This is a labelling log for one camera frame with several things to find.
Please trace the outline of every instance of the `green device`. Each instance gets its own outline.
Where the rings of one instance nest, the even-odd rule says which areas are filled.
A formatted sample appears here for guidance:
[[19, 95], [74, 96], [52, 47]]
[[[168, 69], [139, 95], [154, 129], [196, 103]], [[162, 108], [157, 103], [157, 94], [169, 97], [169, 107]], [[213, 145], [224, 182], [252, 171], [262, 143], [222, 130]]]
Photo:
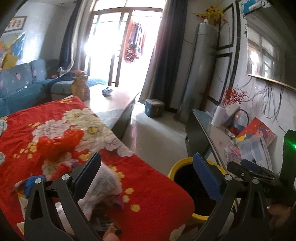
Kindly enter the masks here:
[[292, 187], [296, 178], [296, 131], [288, 130], [284, 136], [283, 164], [280, 181], [284, 186]]

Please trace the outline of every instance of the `storage box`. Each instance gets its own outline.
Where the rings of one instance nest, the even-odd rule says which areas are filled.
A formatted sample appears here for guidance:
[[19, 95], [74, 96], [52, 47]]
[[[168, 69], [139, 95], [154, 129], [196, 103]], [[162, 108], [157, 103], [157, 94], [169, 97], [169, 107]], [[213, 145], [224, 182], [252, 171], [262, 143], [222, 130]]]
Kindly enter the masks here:
[[147, 99], [145, 101], [145, 114], [150, 118], [157, 118], [163, 115], [165, 104], [156, 99]]

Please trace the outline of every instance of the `screw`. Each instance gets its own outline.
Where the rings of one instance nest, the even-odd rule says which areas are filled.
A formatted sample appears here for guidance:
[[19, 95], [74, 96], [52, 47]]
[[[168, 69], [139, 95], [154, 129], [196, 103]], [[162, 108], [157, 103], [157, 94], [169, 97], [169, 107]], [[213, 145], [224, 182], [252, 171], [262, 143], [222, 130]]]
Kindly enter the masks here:
[[70, 178], [70, 175], [69, 174], [65, 174], [62, 176], [62, 179], [65, 181], [65, 180], [68, 180]]
[[231, 181], [232, 180], [232, 176], [230, 176], [230, 175], [225, 175], [224, 176], [224, 178], [225, 178], [225, 180], [227, 180], [227, 181]]
[[252, 182], [253, 182], [254, 184], [258, 184], [258, 183], [259, 183], [258, 179], [256, 179], [256, 178], [254, 178], [254, 179], [252, 180]]
[[35, 183], [36, 183], [36, 184], [38, 184], [38, 183], [40, 183], [40, 182], [42, 182], [42, 179], [41, 179], [41, 178], [37, 178], [37, 179], [35, 180]]

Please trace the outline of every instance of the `doorway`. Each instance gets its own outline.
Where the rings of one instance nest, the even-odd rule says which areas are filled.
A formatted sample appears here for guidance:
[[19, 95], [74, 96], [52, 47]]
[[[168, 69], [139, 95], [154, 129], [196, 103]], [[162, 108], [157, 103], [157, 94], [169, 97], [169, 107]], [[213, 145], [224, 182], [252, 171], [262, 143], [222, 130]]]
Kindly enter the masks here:
[[130, 93], [142, 90], [162, 9], [122, 7], [94, 11], [84, 71]]

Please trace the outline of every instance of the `red floral bedspread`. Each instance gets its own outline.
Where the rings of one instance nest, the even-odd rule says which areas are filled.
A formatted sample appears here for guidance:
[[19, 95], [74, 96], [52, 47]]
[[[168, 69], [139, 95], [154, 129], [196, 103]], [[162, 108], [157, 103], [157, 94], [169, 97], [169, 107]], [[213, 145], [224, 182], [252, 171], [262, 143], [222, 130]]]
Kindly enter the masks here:
[[[61, 163], [73, 170], [91, 151], [99, 151], [103, 162], [121, 178], [125, 208], [108, 213], [122, 229], [121, 241], [175, 240], [190, 219], [191, 197], [132, 153], [78, 98], [46, 103], [2, 119], [8, 127], [0, 136], [0, 208], [21, 237], [27, 200], [15, 185], [36, 175], [49, 180]], [[39, 163], [38, 138], [62, 136], [68, 129], [84, 131], [75, 151], [58, 163]]]

